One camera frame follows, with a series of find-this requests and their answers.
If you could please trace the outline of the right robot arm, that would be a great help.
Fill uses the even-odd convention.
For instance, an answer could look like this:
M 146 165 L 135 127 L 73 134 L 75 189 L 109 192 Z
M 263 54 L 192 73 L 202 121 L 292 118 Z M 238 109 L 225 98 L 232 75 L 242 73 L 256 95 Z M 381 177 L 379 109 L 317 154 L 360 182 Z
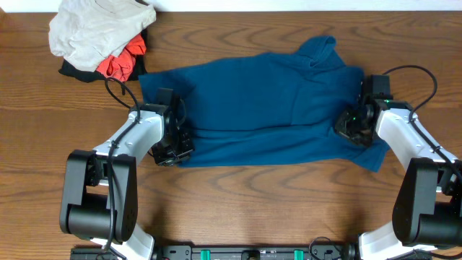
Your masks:
M 461 245 L 461 161 L 440 146 L 414 108 L 394 100 L 387 75 L 365 80 L 359 103 L 335 125 L 337 134 L 370 147 L 383 140 L 406 171 L 392 220 L 363 233 L 345 259 L 431 259 Z

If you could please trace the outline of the teal blue t-shirt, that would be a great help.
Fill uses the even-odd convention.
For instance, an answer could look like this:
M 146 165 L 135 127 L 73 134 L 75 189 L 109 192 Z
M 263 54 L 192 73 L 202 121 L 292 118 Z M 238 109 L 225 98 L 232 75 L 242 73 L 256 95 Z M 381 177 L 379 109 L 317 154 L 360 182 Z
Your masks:
M 184 101 L 195 147 L 187 168 L 291 165 L 349 160 L 380 169 L 388 145 L 363 147 L 338 135 L 336 119 L 355 105 L 364 72 L 346 65 L 336 39 L 318 36 L 291 54 L 262 53 L 140 76 L 146 103 L 158 89 Z

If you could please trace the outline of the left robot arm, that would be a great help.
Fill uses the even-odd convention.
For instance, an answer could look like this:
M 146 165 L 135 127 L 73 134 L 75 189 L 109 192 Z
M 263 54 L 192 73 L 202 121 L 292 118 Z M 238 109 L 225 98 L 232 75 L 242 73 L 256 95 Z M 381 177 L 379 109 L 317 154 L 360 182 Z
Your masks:
M 137 223 L 136 170 L 147 155 L 159 166 L 179 165 L 194 150 L 184 122 L 184 102 L 160 88 L 153 103 L 136 103 L 112 137 L 66 161 L 59 217 L 63 233 L 97 248 L 75 248 L 72 259 L 155 259 L 154 238 Z

